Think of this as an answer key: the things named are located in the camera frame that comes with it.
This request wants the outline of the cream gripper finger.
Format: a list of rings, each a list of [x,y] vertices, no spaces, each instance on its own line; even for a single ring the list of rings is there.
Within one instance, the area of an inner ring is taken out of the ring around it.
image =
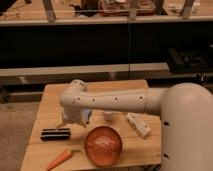
[[[56,122],[56,127],[57,128],[61,128],[61,127],[63,127],[65,125],[65,122],[63,121],[63,119],[62,118],[59,118],[58,120],[57,120],[57,122]]]
[[[79,125],[81,125],[81,126],[83,126],[84,128],[86,128],[86,124],[85,124],[82,120],[79,121]]]

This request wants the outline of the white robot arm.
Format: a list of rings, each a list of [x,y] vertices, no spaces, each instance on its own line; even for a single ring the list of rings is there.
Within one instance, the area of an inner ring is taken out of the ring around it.
[[[201,85],[89,92],[74,80],[60,105],[64,124],[84,123],[88,109],[159,114],[161,171],[213,171],[213,93]]]

